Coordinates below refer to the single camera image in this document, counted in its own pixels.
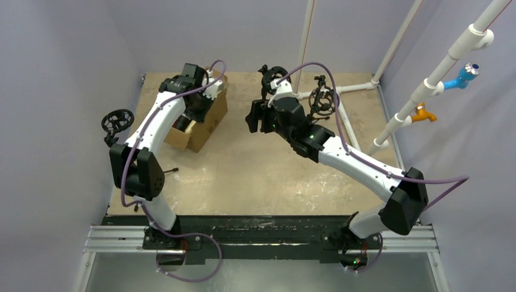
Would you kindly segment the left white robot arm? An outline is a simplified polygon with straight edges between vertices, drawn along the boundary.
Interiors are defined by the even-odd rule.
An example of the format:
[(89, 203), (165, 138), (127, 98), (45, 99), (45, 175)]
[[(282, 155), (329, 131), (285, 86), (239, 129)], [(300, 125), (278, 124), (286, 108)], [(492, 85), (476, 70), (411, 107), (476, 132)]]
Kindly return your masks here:
[(119, 109), (103, 118), (105, 142), (114, 185), (120, 191), (124, 207), (139, 206), (147, 217), (151, 232), (149, 237), (165, 242), (179, 241), (186, 237), (181, 232), (177, 214), (162, 193), (165, 173), (157, 160), (157, 154), (173, 124), (187, 111), (200, 105), (206, 109), (223, 89), (223, 75), (214, 75), (212, 67), (186, 63), (182, 72), (163, 80), (148, 114), (135, 132), (123, 143), (116, 134), (126, 130), (134, 121), (133, 113)]

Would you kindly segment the cream microphone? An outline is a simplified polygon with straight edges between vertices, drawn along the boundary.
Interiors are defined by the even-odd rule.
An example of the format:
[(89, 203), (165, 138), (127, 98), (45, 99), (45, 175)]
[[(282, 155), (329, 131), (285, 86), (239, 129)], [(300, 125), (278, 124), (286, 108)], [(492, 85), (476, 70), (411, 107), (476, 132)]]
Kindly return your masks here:
[(186, 134), (192, 134), (192, 132), (193, 132), (193, 130), (194, 130), (194, 128), (195, 128), (195, 126), (196, 126), (196, 125), (197, 125), (197, 121), (192, 120), (192, 121), (190, 122), (190, 124), (188, 124), (188, 126), (186, 127), (186, 129), (184, 130), (184, 132), (185, 132)]

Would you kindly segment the tripod shock mount stand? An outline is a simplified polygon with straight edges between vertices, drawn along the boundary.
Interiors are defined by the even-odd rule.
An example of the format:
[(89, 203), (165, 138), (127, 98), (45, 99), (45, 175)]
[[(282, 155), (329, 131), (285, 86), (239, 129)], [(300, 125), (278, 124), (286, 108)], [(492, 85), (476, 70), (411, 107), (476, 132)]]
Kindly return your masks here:
[(334, 91), (327, 86), (326, 76), (319, 75), (314, 80), (318, 86), (309, 95), (310, 114), (307, 117), (312, 123), (317, 123), (319, 120), (329, 120), (336, 108)]

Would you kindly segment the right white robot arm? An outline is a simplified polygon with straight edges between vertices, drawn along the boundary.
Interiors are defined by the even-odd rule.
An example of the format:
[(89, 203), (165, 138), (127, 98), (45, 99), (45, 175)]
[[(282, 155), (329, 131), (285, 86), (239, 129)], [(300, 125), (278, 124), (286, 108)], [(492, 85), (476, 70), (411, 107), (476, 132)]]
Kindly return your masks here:
[(391, 167), (347, 145), (333, 131), (314, 123), (294, 97), (275, 100), (271, 106), (268, 102), (252, 101), (245, 117), (250, 132), (277, 133), (299, 156), (344, 173), (381, 199), (377, 207), (351, 215), (345, 231), (355, 238), (383, 231), (411, 232), (428, 204), (421, 171)]

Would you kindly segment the round base microphone stand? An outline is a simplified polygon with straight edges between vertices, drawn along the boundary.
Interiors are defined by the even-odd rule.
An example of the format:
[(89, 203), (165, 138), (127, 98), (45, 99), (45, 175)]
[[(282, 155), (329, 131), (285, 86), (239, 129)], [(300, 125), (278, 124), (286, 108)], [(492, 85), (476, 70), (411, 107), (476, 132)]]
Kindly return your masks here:
[(288, 74), (288, 71), (281, 66), (273, 66), (273, 67), (269, 68), (266, 64), (264, 64), (258, 70), (258, 72), (260, 72), (262, 74), (262, 79), (261, 79), (262, 100), (266, 100), (268, 95), (271, 95), (271, 96), (275, 95), (276, 89), (273, 89), (271, 87), (271, 82), (276, 79), (280, 79), (283, 76)]

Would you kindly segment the black glitter microphone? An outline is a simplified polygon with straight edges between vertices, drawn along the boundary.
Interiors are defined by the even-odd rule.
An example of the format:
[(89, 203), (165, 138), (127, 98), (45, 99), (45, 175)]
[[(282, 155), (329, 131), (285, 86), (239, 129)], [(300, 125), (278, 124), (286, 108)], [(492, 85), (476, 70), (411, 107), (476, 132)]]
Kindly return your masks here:
[(187, 127), (191, 124), (192, 122), (192, 119), (184, 116), (184, 115), (181, 115), (179, 116), (179, 118), (177, 118), (177, 120), (173, 123), (172, 127), (181, 131), (181, 132), (185, 132), (185, 130), (187, 129)]

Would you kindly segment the brown cardboard box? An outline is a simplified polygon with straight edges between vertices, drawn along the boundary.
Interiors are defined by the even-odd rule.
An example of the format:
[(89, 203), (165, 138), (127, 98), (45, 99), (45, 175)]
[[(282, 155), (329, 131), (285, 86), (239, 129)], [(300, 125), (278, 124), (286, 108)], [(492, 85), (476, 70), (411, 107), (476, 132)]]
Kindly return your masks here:
[(205, 121), (197, 122), (192, 134), (186, 134), (172, 127), (164, 139), (165, 143), (180, 150), (191, 150), (196, 153), (203, 148), (228, 112), (226, 93), (229, 82), (227, 76), (223, 75), (223, 79), (225, 88), (214, 100)]

